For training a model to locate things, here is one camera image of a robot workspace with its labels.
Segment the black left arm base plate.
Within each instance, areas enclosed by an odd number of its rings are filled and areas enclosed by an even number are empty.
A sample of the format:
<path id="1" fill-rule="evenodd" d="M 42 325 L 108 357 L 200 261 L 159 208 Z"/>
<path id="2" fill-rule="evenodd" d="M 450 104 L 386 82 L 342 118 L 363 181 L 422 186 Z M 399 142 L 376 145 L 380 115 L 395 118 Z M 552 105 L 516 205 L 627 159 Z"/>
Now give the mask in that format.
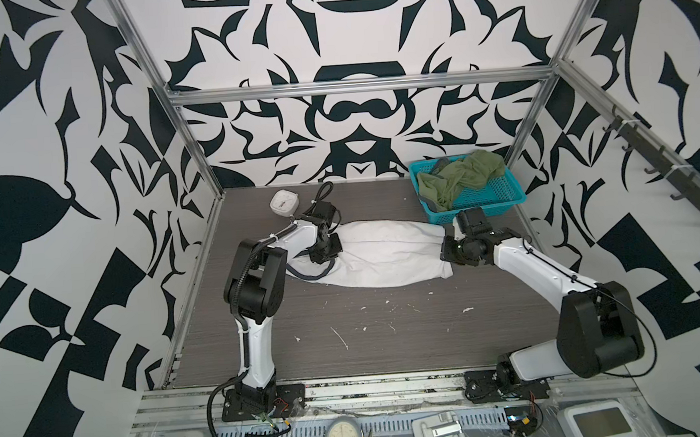
<path id="1" fill-rule="evenodd" d="M 258 415 L 287 418 L 303 409 L 306 395 L 304 384 L 272 383 L 265 388 L 247 385 L 230 388 L 224 393 L 222 421 L 239 422 Z"/>

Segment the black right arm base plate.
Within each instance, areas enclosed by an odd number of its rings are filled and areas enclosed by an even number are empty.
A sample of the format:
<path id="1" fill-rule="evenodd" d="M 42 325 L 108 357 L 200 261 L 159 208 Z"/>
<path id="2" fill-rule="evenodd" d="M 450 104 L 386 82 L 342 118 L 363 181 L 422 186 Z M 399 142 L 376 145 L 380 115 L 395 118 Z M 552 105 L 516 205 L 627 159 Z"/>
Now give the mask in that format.
<path id="1" fill-rule="evenodd" d="M 466 371 L 464 374 L 464 395 L 471 403 L 487 404 L 500 401 L 549 398 L 549 386 L 545 379 L 524 381 L 508 365 L 498 365 L 496 369 Z"/>

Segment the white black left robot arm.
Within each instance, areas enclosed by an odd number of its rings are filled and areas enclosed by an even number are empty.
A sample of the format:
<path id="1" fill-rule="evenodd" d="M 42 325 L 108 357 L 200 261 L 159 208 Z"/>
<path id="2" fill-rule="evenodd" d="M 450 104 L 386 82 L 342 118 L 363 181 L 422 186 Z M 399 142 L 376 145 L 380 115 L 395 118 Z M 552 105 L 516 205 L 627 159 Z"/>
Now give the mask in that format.
<path id="1" fill-rule="evenodd" d="M 336 233 L 336 207 L 316 200 L 282 230 L 263 239 L 239 243 L 224 300 L 238 327 L 241 379 L 234 396 L 241 408 L 258 414 L 273 408 L 276 369 L 272 357 L 272 323 L 284 299 L 290 274 L 303 281 L 329 275 L 343 251 Z"/>

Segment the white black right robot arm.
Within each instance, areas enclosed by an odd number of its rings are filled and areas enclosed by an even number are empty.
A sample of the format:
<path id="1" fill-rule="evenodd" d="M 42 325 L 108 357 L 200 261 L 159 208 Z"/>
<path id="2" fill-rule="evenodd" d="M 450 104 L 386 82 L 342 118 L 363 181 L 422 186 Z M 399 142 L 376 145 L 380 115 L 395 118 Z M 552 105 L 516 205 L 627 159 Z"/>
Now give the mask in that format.
<path id="1" fill-rule="evenodd" d="M 466 373 L 465 396 L 482 403 L 519 397 L 557 376 L 591 378 L 641 359 L 645 336 L 627 289 L 563 267 L 508 228 L 496 229 L 483 210 L 458 213 L 440 257 L 454 265 L 491 265 L 517 277 L 558 312 L 554 339 L 501 355 L 490 376 Z"/>

